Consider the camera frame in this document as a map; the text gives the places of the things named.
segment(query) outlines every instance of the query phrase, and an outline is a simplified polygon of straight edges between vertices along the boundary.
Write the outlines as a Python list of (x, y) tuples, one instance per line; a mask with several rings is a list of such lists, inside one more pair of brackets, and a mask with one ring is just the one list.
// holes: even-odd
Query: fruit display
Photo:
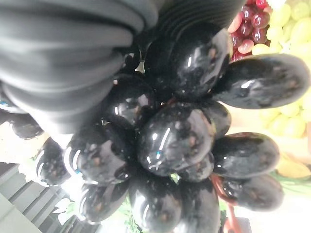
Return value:
[(273, 109), (260, 110), (263, 127), (278, 136), (301, 138), (311, 122), (311, 89), (294, 103)]
[[(44, 36), (33, 45), (33, 35), (16, 30), (21, 26), (14, 22), (19, 19), (23, 25), (25, 20), (35, 27), (41, 15), (28, 19), (30, 10), (0, 14), (12, 19), (8, 22), (14, 30), (10, 24), (7, 36), (19, 32), (18, 39), (28, 42), (21, 48), (34, 58), (30, 62), (46, 58), (43, 65), (39, 59), (33, 71), (25, 68), (25, 54), (9, 56), (23, 62), (14, 72), (16, 79), (6, 72), (11, 63), (0, 64), (0, 79), (6, 82), (7, 97), (51, 134), (35, 159), (37, 178), (45, 186), (63, 185), (70, 176), (84, 184), (76, 194), (80, 220), (102, 224), (128, 200), (127, 211), (139, 232), (218, 233), (222, 199), (230, 212), (225, 228), (241, 233), (235, 206), (271, 211), (282, 204), (282, 186), (269, 175), (279, 161), (277, 144), (260, 133), (226, 135), (232, 118), (222, 103), (243, 109), (284, 108), (306, 94), (309, 70), (289, 54), (230, 62), (233, 48), (226, 27), (244, 2), (175, 1), (158, 17), (161, 7), (152, 0), (104, 1), (96, 7), (56, 1), (64, 12), (74, 8), (72, 21), (66, 15), (58, 19), (63, 23), (59, 28), (53, 24), (57, 33), (49, 31), (42, 25), (54, 19), (54, 3), (48, 4), (51, 8), (40, 6), (48, 17), (39, 21), (38, 34)], [(280, 34), (266, 34), (268, 7), (265, 0), (249, 0), (243, 6), (232, 32), (234, 59), (250, 54), (254, 44), (266, 43), (267, 36)], [(120, 10), (120, 18), (110, 12), (114, 9)], [(135, 71), (141, 46), (133, 43), (133, 35), (152, 27), (156, 36), (143, 55), (141, 74)], [(65, 36), (65, 29), (71, 28), (73, 36)], [(25, 90), (16, 80), (24, 81)], [(296, 122), (292, 118), (288, 125), (295, 128)], [(20, 129), (14, 123), (12, 128)], [(68, 143), (62, 141), (64, 134), (69, 134)]]

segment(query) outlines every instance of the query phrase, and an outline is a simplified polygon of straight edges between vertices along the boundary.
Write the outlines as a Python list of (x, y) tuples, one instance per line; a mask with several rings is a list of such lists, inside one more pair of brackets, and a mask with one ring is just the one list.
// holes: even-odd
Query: grape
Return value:
[(300, 115), (305, 122), (311, 122), (311, 111), (310, 110), (302, 110)]
[(296, 21), (308, 17), (309, 14), (310, 8), (306, 2), (298, 2), (292, 7), (292, 18)]
[(277, 108), (263, 109), (260, 111), (260, 119), (263, 121), (263, 127), (267, 128), (280, 112)]
[(266, 8), (263, 9), (263, 11), (267, 12), (271, 16), (273, 9), (271, 8), (271, 6), (267, 6)]
[(311, 42), (292, 45), (290, 53), (297, 57), (311, 58)]
[(216, 128), (215, 138), (223, 137), (231, 125), (230, 112), (220, 103), (204, 98), (198, 103), (204, 115), (211, 119)]
[(85, 127), (75, 133), (64, 151), (66, 168), (87, 183), (107, 186), (134, 175), (135, 151), (129, 139), (111, 124)]
[(233, 48), (237, 49), (243, 41), (242, 35), (239, 31), (231, 33), (232, 45)]
[(223, 177), (246, 179), (272, 171), (279, 160), (277, 144), (259, 133), (230, 134), (215, 141), (214, 172)]
[(291, 34), (292, 44), (306, 43), (311, 40), (311, 18), (299, 20), (293, 27)]
[(158, 112), (138, 137), (138, 160), (158, 176), (200, 162), (214, 142), (215, 129), (194, 104), (176, 103)]
[(291, 38), (292, 30), (296, 22), (294, 20), (288, 21), (288, 23), (283, 27), (283, 36), (280, 38), (280, 42), (285, 43)]
[(251, 4), (255, 3), (255, 2), (256, 2), (256, 0), (247, 0), (246, 1), (246, 5), (251, 5)]
[(181, 195), (170, 178), (139, 172), (131, 182), (129, 199), (135, 222), (147, 232), (170, 233), (181, 218)]
[(116, 75), (117, 85), (102, 102), (103, 118), (124, 129), (141, 128), (156, 109), (153, 89), (136, 73)]
[(70, 178), (63, 163), (62, 149), (50, 137), (38, 151), (36, 174), (44, 186), (61, 185)]
[(299, 104), (294, 102), (294, 103), (280, 107), (279, 111), (287, 117), (294, 117), (299, 114), (300, 108), (299, 108)]
[(283, 36), (283, 29), (280, 26), (270, 27), (267, 30), (268, 40), (279, 41)]
[(269, 175), (249, 180), (224, 179), (223, 188), (238, 205), (252, 211), (271, 211), (283, 202), (284, 192), (280, 183)]
[(231, 63), (212, 93), (215, 100), (234, 107), (263, 109), (298, 100), (309, 85), (309, 70), (302, 60), (269, 54)]
[(252, 30), (253, 30), (253, 26), (252, 26), (252, 23), (250, 21), (245, 21), (240, 26), (241, 35), (244, 37), (249, 36), (250, 33), (252, 32)]
[(255, 7), (245, 5), (242, 7), (241, 12), (242, 12), (242, 19), (251, 20), (257, 11)]
[(311, 110), (311, 92), (308, 92), (303, 97), (302, 108), (305, 110)]
[(188, 182), (201, 182), (207, 179), (214, 169), (214, 156), (210, 152), (204, 159), (195, 165), (178, 172), (181, 179)]
[(282, 46), (278, 41), (271, 41), (270, 43), (270, 53), (280, 53)]
[(173, 97), (170, 84), (170, 62), (171, 53), (175, 41), (166, 37), (160, 37), (149, 46), (144, 62), (146, 74), (145, 81), (156, 90), (156, 98), (161, 102), (167, 102)]
[(237, 14), (237, 16), (235, 16), (235, 18), (233, 19), (232, 23), (229, 26), (228, 32), (230, 33), (235, 32), (240, 27), (241, 23), (242, 23), (242, 15)]
[(256, 0), (256, 5), (257, 7), (264, 9), (267, 6), (269, 6), (269, 4), (267, 3), (267, 0)]
[(257, 44), (267, 42), (267, 28), (255, 28), (252, 32), (252, 39)]
[(44, 133), (29, 114), (14, 115), (10, 123), (14, 134), (24, 140), (36, 138)]
[(181, 181), (178, 187), (185, 211), (174, 233), (218, 233), (220, 209), (210, 179), (200, 183)]
[(265, 44), (256, 44), (252, 49), (253, 55), (261, 55), (270, 53), (270, 49)]
[(141, 53), (137, 44), (133, 43), (131, 47), (118, 49), (118, 51), (124, 57), (124, 64), (122, 66), (122, 72), (134, 72), (139, 66)]
[(240, 53), (239, 51), (236, 51), (234, 54), (233, 54), (233, 57), (232, 57), (232, 60), (233, 61), (238, 61), (238, 60), (241, 60), (243, 59), (244, 57), (247, 57), (251, 55), (251, 53), (247, 53), (247, 54), (242, 54)]
[(214, 24), (195, 24), (183, 31), (166, 66), (179, 100), (199, 100), (212, 89), (229, 64), (229, 41), (227, 30)]
[(242, 54), (247, 54), (252, 51), (254, 42), (250, 39), (243, 40), (243, 43), (238, 47), (238, 51)]
[(271, 124), (269, 125), (269, 129), (275, 135), (282, 136), (284, 127), (286, 126), (287, 121), (288, 121), (288, 117), (284, 115), (279, 115), (277, 118), (274, 119), (274, 121), (271, 122)]
[(252, 18), (252, 25), (255, 28), (265, 28), (270, 21), (270, 15), (267, 12), (256, 13)]
[(292, 9), (288, 4), (282, 5), (279, 9), (275, 9), (270, 18), (270, 26), (283, 27), (291, 17)]
[(88, 224), (100, 224), (122, 205), (128, 188), (129, 181), (107, 187), (84, 184), (77, 211)]
[(301, 116), (294, 116), (287, 121), (284, 128), (284, 136), (302, 137), (306, 130), (306, 123)]

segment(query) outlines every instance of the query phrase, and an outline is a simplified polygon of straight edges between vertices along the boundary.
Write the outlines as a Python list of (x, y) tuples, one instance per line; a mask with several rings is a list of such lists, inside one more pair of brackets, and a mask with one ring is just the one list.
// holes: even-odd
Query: black grape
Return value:
[(235, 198), (239, 206), (252, 211), (272, 211), (284, 199), (280, 183), (270, 175), (262, 175), (247, 180), (223, 180), (227, 196)]
[(279, 160), (277, 144), (260, 133), (235, 133), (215, 141), (214, 172), (244, 179), (272, 171)]
[(158, 112), (138, 136), (138, 160), (159, 176), (200, 162), (210, 152), (214, 128), (195, 104), (175, 103)]
[(149, 233), (170, 233), (181, 218), (182, 200), (171, 178), (142, 171), (131, 181), (129, 198), (135, 222)]

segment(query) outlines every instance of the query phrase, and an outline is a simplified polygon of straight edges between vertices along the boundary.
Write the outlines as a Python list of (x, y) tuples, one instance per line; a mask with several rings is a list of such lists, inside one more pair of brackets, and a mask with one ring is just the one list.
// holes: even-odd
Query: yellow fruit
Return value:
[(303, 18), (299, 20), (292, 29), (291, 43), (306, 43), (311, 39), (311, 18)]
[(306, 127), (307, 125), (301, 116), (294, 116), (287, 121), (283, 134), (286, 137), (300, 138), (306, 131)]
[(283, 27), (283, 36), (280, 39), (281, 43), (287, 42), (291, 38), (292, 29), (294, 28), (296, 21), (290, 20), (284, 27)]
[(294, 117), (299, 114), (300, 108), (297, 102), (291, 103), (279, 108), (279, 111), (287, 116), (287, 117)]
[(271, 26), (283, 27), (291, 17), (292, 9), (288, 4), (282, 5), (279, 9), (275, 9), (270, 17)]
[(270, 48), (265, 44), (256, 44), (252, 49), (252, 54), (261, 55), (270, 53)]
[(272, 120), (274, 120), (278, 115), (279, 111), (277, 108), (263, 109), (260, 110), (259, 117), (262, 120), (263, 127), (267, 128)]
[(311, 109), (302, 110), (300, 112), (300, 116), (305, 122), (311, 122)]
[(311, 58), (311, 42), (302, 44), (292, 44), (290, 54), (303, 60)]
[(303, 97), (302, 108), (308, 109), (308, 110), (311, 109), (311, 93), (310, 92), (305, 94), (305, 96)]
[(281, 153), (280, 161), (276, 169), (280, 175), (289, 178), (302, 178), (311, 175), (311, 171), (307, 166), (292, 160), (285, 153)]
[(287, 124), (288, 117), (285, 115), (279, 115), (269, 125), (269, 130), (276, 135), (283, 135), (284, 128)]
[(282, 46), (278, 41), (271, 41), (270, 43), (270, 52), (271, 53), (280, 53), (282, 50)]

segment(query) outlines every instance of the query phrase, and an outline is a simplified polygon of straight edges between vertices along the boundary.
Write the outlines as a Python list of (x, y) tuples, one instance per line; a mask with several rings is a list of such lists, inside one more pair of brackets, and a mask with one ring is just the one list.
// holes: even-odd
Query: green leaf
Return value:
[(227, 210), (227, 204), (223, 200), (219, 200), (219, 209), (221, 211)]

